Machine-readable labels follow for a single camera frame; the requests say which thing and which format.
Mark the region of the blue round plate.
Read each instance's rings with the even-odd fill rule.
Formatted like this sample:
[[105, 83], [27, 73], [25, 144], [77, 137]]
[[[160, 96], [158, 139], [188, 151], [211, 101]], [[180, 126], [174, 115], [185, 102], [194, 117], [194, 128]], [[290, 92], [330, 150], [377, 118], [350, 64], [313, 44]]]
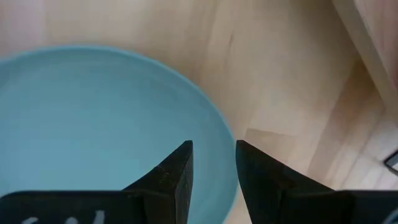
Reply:
[[193, 142], [188, 224], [223, 224], [238, 188], [234, 137], [188, 78], [108, 47], [0, 58], [0, 197], [120, 190], [186, 140]]

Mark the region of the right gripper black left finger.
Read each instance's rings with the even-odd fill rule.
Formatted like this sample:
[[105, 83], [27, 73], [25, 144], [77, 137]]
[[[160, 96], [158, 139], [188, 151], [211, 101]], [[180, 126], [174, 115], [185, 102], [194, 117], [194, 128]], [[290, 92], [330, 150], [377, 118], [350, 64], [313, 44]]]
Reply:
[[184, 141], [124, 190], [142, 197], [147, 224], [187, 224], [193, 188], [193, 141]]

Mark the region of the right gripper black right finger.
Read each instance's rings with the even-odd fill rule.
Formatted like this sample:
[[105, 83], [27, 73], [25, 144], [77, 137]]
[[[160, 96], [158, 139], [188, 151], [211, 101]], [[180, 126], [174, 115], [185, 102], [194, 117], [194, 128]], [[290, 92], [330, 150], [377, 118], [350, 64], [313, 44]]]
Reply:
[[236, 167], [253, 224], [350, 224], [352, 198], [236, 141]]

